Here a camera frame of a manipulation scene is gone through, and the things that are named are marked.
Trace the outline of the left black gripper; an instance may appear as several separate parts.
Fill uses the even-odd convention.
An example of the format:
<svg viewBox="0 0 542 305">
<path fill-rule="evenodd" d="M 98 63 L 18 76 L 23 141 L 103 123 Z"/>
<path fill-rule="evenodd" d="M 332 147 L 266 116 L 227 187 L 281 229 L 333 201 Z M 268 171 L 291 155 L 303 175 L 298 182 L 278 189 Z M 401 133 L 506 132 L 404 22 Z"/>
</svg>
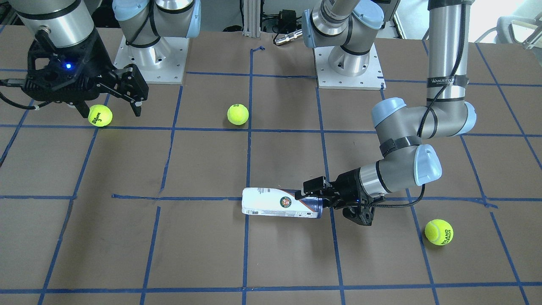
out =
<svg viewBox="0 0 542 305">
<path fill-rule="evenodd" d="M 295 192 L 296 200 L 317 198 L 326 200 L 325 207 L 340 209 L 360 205 L 360 169 L 350 170 L 329 182 L 325 176 L 312 178 L 303 183 L 303 189 Z"/>
</svg>

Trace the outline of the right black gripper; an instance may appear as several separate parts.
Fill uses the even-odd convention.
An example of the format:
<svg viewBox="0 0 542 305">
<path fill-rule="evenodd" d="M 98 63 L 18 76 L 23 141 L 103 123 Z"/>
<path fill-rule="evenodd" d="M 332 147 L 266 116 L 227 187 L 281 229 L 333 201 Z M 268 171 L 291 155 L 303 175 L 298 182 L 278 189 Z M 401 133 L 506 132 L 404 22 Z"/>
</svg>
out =
<svg viewBox="0 0 542 305">
<path fill-rule="evenodd" d="M 39 102 L 70 103 L 85 119 L 87 100 L 110 93 L 129 102 L 141 116 L 149 87 L 136 64 L 116 69 L 97 30 L 74 46 L 56 47 L 52 32 L 38 30 L 28 52 L 23 92 Z"/>
</svg>

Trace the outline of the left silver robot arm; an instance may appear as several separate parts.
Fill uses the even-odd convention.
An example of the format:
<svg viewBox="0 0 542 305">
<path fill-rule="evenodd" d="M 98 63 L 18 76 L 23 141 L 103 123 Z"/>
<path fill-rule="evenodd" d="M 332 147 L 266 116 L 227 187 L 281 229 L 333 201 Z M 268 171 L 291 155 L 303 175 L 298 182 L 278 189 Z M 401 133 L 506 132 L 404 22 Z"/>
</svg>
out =
<svg viewBox="0 0 542 305">
<path fill-rule="evenodd" d="M 442 176 L 442 166 L 424 139 L 457 136 L 470 131 L 476 111 L 466 101 L 468 26 L 471 0 L 430 0 L 429 65 L 426 105 L 409 107 L 401 98 L 376 104 L 372 123 L 383 158 L 374 164 L 345 172 L 333 182 L 323 176 L 306 181 L 296 198 L 320 197 L 329 207 L 374 206 L 389 193 L 424 186 Z M 369 0 L 322 0 L 304 11 L 304 44 L 310 48 L 333 46 L 330 62 L 341 75 L 339 62 L 359 59 L 366 63 L 377 30 L 384 20 L 382 9 Z"/>
</svg>

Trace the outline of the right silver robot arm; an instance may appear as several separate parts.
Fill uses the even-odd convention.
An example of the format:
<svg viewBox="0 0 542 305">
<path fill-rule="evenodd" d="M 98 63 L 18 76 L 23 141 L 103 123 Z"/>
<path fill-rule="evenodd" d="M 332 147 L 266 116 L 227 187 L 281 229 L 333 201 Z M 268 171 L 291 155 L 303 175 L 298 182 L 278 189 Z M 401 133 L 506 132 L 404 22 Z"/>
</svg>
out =
<svg viewBox="0 0 542 305">
<path fill-rule="evenodd" d="M 66 103 L 83 118 L 101 94 L 124 99 L 141 115 L 149 83 L 181 83 L 187 42 L 199 35 L 199 0 L 102 0 L 89 11 L 83 0 L 11 0 L 33 35 L 23 79 L 4 79 L 37 102 L 39 110 Z"/>
</svg>

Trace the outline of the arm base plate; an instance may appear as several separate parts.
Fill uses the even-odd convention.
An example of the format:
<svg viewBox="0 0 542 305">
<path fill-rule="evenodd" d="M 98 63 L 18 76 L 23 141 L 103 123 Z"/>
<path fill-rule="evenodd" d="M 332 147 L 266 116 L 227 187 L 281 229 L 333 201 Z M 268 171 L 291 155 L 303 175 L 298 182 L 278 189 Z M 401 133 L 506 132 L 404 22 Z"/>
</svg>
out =
<svg viewBox="0 0 542 305">
<path fill-rule="evenodd" d="M 340 46 L 317 47 L 313 51 L 319 88 L 387 88 L 375 44 L 364 55 L 349 54 Z"/>
<path fill-rule="evenodd" d="M 157 44 L 148 48 L 126 45 L 122 38 L 116 58 L 116 68 L 135 64 L 148 84 L 182 84 L 188 55 L 185 37 L 162 37 Z"/>
</svg>

